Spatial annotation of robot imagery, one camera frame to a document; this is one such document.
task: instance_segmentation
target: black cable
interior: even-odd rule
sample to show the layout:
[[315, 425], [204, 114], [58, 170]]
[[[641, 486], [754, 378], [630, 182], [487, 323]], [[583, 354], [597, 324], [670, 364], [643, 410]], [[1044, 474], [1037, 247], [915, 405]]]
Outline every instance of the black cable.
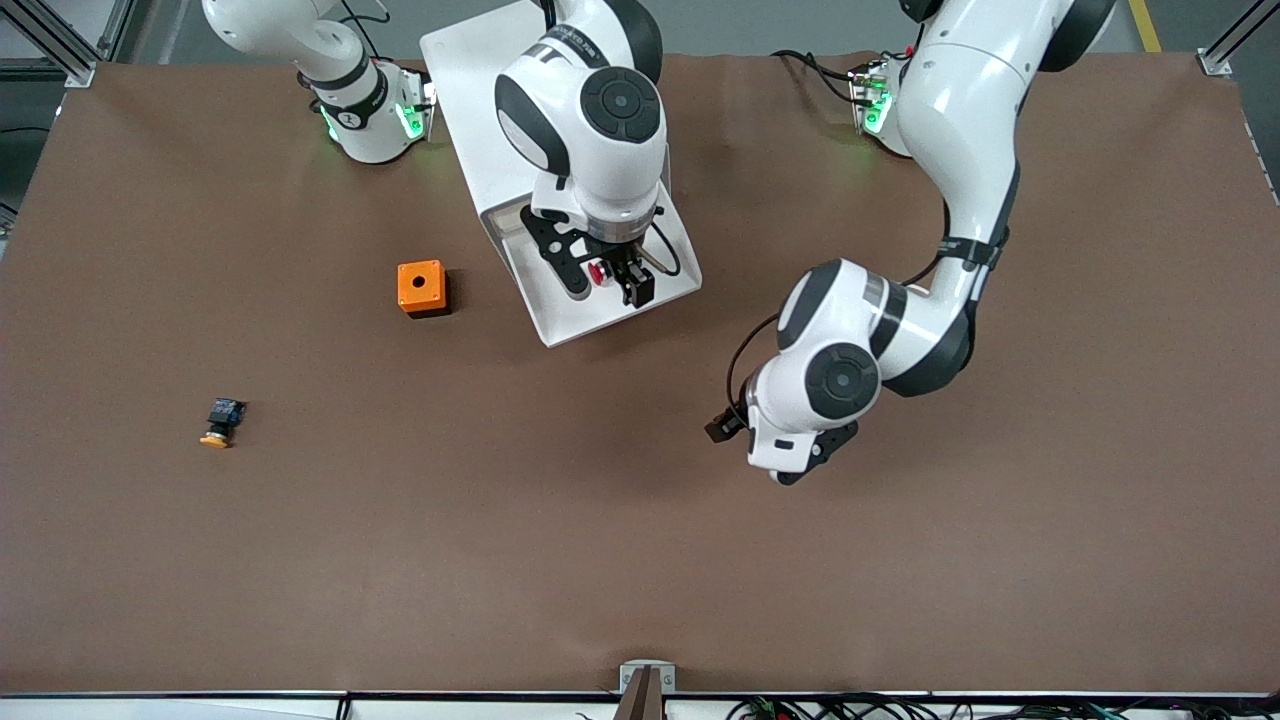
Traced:
[[800, 60], [801, 63], [809, 65], [810, 68], [818, 70], [819, 73], [822, 73], [822, 74], [824, 74], [824, 76], [827, 76], [829, 78], [849, 79], [847, 74], [845, 74], [845, 73], [842, 73], [840, 70], [833, 70], [833, 69], [831, 69], [831, 68], [828, 68], [828, 67], [818, 63], [818, 59], [813, 55], [813, 53], [806, 53], [806, 54], [801, 55], [796, 50], [778, 50], [777, 53], [773, 53], [769, 56], [771, 58], [795, 58], [796, 60]]
[[914, 275], [906, 278], [900, 284], [904, 286], [904, 287], [906, 287], [909, 284], [915, 284], [915, 283], [920, 282], [922, 279], [924, 279], [924, 275], [928, 275], [929, 273], [932, 273], [933, 268], [937, 268], [937, 266], [938, 266], [938, 256], [934, 255], [933, 260], [929, 260], [929, 264], [925, 265], [923, 270], [920, 270], [919, 273], [915, 273]]
[[733, 413], [733, 416], [737, 418], [737, 421], [742, 423], [744, 428], [746, 427], [746, 420], [737, 413], [737, 400], [733, 397], [733, 368], [737, 366], [737, 359], [742, 356], [742, 351], [746, 350], [746, 346], [751, 345], [755, 336], [760, 334], [760, 331], [769, 327], [769, 323], [777, 320], [778, 316], [780, 313], [769, 315], [762, 320], [759, 325], [755, 325], [751, 332], [746, 333], [746, 340], [742, 341], [742, 345], [737, 346], [737, 351], [733, 352], [733, 357], [728, 361], [728, 373], [724, 375], [724, 397], [728, 398], [728, 409]]
[[543, 19], [547, 20], [547, 29], [556, 27], [556, 3], [554, 0], [540, 0], [543, 6]]
[[676, 275], [680, 274], [680, 254], [676, 252], [676, 247], [673, 245], [671, 245], [669, 240], [667, 240], [667, 233], [662, 232], [662, 228], [658, 227], [658, 223], [653, 224], [653, 229], [658, 231], [658, 237], [660, 237], [662, 238], [662, 243], [667, 246], [667, 252], [671, 252], [671, 259], [676, 261], [676, 269], [675, 270], [658, 269], [658, 272], [662, 273], [662, 274], [664, 274], [664, 275], [667, 275], [668, 278], [673, 278], [673, 277], [676, 277]]
[[356, 20], [356, 27], [360, 28], [360, 35], [365, 36], [365, 44], [369, 45], [369, 53], [374, 58], [380, 58], [381, 53], [378, 51], [378, 46], [374, 45], [372, 38], [369, 37], [369, 31], [365, 29], [365, 23], [360, 22], [360, 15], [356, 15], [356, 12], [351, 9], [351, 3], [347, 3], [347, 0], [340, 0], [340, 3], [343, 9], [347, 10], [347, 14], [351, 15], [351, 19]]
[[381, 18], [375, 18], [372, 15], [347, 15], [346, 18], [342, 18], [338, 22], [339, 23], [349, 23], [351, 20], [365, 20], [365, 22], [378, 23], [380, 26], [384, 26], [384, 24], [392, 22], [392, 14], [387, 13], [387, 15], [384, 15]]
[[849, 81], [849, 73], [841, 73], [841, 72], [836, 72], [836, 70], [833, 70], [831, 68], [823, 67], [822, 64], [818, 63], [818, 59], [813, 56], [813, 53], [806, 53], [806, 54], [801, 55], [800, 53], [796, 53], [795, 50], [778, 50], [777, 53], [771, 53], [771, 56], [772, 58], [795, 58], [795, 59], [800, 60], [801, 63], [804, 63], [805, 67], [808, 67], [809, 69], [817, 72], [818, 77], [822, 78], [822, 83], [826, 85], [827, 90], [829, 90], [832, 94], [835, 94], [836, 97], [840, 97], [845, 102], [849, 102], [851, 105], [858, 105], [860, 108], [870, 108], [872, 106], [870, 101], [868, 101], [868, 100], [861, 100], [861, 99], [852, 97], [850, 95], [845, 95], [844, 92], [841, 92], [841, 90], [838, 87], [836, 87], [835, 83], [831, 82], [831, 78], [838, 78], [838, 79], [842, 79], [842, 81], [847, 82]]

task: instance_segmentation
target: orange box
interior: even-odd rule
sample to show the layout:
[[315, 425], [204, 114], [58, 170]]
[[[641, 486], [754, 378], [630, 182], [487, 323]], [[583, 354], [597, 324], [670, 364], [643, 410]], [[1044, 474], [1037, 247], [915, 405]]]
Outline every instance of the orange box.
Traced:
[[448, 315], [449, 277], [439, 260], [404, 263], [396, 275], [401, 310], [415, 320]]

